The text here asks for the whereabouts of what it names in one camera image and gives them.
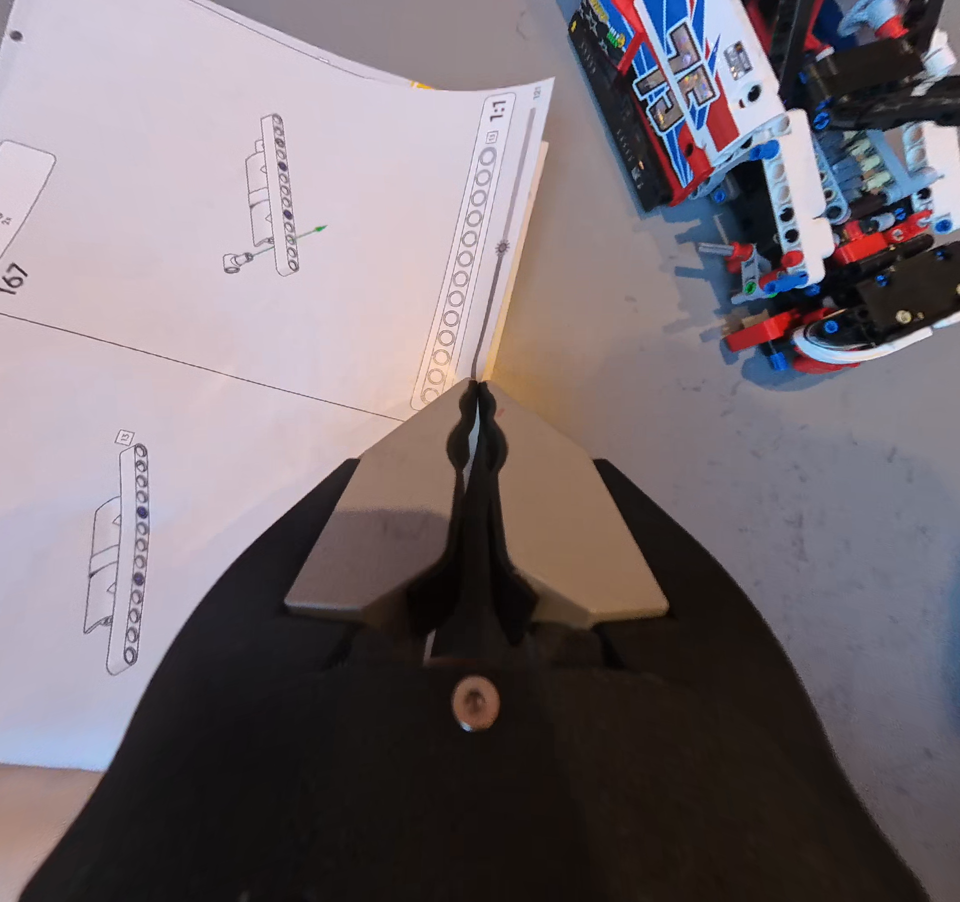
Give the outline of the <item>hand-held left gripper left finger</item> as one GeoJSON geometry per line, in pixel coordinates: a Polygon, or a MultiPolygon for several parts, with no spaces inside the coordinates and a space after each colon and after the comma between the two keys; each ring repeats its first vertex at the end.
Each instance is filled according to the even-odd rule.
{"type": "Polygon", "coordinates": [[[475,420],[466,379],[361,455],[285,597],[290,612],[387,629],[407,619],[408,591],[454,551],[475,420]]]}

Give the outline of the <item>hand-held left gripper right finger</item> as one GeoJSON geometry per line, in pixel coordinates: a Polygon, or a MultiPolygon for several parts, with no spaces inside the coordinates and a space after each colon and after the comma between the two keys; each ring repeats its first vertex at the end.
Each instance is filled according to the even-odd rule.
{"type": "Polygon", "coordinates": [[[587,632],[669,603],[594,460],[493,383],[477,390],[477,490],[495,620],[587,632]]]}

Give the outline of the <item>white instruction booklet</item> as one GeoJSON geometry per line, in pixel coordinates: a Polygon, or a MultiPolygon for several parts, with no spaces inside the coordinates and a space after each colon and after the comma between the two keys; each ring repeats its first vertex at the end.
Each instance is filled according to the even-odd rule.
{"type": "Polygon", "coordinates": [[[2,42],[2,763],[102,772],[230,564],[484,368],[553,79],[352,74],[207,0],[2,42]]]}

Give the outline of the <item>black white brick bumper assembly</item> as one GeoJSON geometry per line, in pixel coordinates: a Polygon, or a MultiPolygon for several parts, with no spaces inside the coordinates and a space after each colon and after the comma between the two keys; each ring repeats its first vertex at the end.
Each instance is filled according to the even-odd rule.
{"type": "Polygon", "coordinates": [[[959,244],[950,242],[826,280],[825,313],[793,329],[792,367],[807,375],[855,368],[958,324],[959,244]]]}

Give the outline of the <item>red white blue brick race car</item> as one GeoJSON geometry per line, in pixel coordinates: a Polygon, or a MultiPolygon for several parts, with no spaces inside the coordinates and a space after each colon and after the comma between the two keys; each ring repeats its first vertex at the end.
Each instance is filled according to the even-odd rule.
{"type": "Polygon", "coordinates": [[[581,0],[571,43],[646,211],[730,204],[725,343],[794,369],[827,279],[958,232],[945,0],[581,0]]]}

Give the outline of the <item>grey desk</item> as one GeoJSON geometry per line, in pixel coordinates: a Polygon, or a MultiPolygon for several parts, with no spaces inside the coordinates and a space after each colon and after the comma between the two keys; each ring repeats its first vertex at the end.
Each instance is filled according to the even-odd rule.
{"type": "MultiPolygon", "coordinates": [[[[494,380],[724,564],[881,828],[958,900],[958,328],[827,377],[727,355],[725,273],[694,243],[730,224],[638,212],[566,32],[578,0],[207,1],[355,75],[554,80],[494,380]]],[[[102,772],[2,763],[2,897],[102,772]]]]}

